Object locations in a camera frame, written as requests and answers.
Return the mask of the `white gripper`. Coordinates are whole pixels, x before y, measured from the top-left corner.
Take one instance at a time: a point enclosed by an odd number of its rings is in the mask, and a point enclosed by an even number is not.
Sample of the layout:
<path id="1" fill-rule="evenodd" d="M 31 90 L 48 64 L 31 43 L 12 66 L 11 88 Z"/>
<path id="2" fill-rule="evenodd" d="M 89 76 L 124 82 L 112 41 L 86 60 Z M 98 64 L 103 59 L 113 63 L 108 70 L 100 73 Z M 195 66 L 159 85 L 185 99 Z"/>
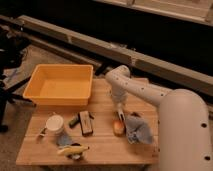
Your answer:
<path id="1" fill-rule="evenodd" d="M 111 95 L 112 101 L 116 107 L 116 110 L 118 112 L 119 115 L 123 115 L 124 114 L 124 106 L 126 103 L 126 96 L 115 96 L 115 95 Z"/>

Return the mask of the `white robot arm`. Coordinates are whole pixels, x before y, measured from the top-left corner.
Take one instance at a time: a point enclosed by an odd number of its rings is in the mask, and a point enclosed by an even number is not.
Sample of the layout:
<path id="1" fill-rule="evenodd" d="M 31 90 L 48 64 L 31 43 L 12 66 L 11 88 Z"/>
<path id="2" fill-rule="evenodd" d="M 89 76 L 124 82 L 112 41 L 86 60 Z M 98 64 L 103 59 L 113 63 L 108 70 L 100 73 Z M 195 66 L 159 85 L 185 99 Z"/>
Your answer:
<path id="1" fill-rule="evenodd" d="M 133 80 L 125 65 L 109 71 L 105 79 L 115 101 L 131 93 L 157 107 L 159 171 L 213 171 L 209 113 L 199 95 Z"/>

